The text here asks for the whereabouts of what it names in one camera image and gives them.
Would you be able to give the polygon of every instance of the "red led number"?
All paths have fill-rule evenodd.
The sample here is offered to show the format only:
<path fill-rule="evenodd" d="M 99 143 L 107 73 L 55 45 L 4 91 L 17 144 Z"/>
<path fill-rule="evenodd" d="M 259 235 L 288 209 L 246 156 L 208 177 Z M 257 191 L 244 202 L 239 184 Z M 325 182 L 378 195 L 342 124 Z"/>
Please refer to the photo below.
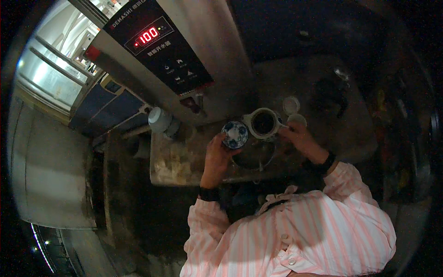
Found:
<path fill-rule="evenodd" d="M 157 30 L 152 27 L 151 29 L 149 29 L 149 33 L 148 32 L 144 32 L 141 37 L 140 40 L 143 42 L 143 44 L 147 43 L 148 41 L 150 41 L 152 38 L 158 36 L 158 32 Z"/>

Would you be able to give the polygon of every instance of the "pink striped shirt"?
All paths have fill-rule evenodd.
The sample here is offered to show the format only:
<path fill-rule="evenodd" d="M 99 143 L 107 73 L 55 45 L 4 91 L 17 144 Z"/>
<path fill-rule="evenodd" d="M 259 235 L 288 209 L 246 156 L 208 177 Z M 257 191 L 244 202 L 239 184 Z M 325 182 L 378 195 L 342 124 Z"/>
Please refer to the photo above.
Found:
<path fill-rule="evenodd" d="M 180 276 L 381 271 L 396 249 L 391 219 L 354 166 L 339 163 L 324 180 L 323 191 L 292 194 L 289 201 L 232 225 L 217 202 L 198 199 L 189 209 L 188 260 Z"/>

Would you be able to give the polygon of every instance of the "wristwatch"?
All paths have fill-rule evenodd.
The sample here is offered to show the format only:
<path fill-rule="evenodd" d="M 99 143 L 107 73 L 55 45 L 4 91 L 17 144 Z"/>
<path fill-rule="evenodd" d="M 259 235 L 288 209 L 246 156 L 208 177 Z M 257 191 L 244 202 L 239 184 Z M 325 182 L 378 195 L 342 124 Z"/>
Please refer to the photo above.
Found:
<path fill-rule="evenodd" d="M 218 188 L 200 187 L 197 198 L 207 202 L 219 201 L 220 196 L 218 195 Z"/>
<path fill-rule="evenodd" d="M 321 176 L 326 175 L 332 164 L 335 162 L 336 157 L 331 151 L 328 152 L 329 156 L 323 164 L 313 164 L 310 160 L 306 160 L 302 164 L 303 168 Z"/>

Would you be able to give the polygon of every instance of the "person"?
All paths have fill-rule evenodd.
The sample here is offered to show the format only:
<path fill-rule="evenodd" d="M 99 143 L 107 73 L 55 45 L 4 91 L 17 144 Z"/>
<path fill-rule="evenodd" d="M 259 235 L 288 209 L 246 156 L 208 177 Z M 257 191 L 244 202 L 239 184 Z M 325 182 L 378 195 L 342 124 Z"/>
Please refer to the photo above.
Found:
<path fill-rule="evenodd" d="M 232 155 L 216 135 L 206 148 L 200 194 L 189 209 L 187 261 L 180 276 L 356 276 L 380 272 L 395 253 L 389 216 L 372 198 L 358 170 L 334 160 L 304 125 L 288 122 L 289 140 L 324 173 L 323 191 L 268 195 L 254 216 L 232 225 L 217 200 Z"/>

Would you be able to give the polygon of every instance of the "control panel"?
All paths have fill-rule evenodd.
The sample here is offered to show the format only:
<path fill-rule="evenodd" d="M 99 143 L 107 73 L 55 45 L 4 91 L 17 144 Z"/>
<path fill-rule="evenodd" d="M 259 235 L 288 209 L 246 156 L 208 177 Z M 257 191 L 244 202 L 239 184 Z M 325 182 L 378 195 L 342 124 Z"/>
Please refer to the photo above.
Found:
<path fill-rule="evenodd" d="M 129 1 L 103 30 L 179 97 L 214 82 L 155 0 Z"/>

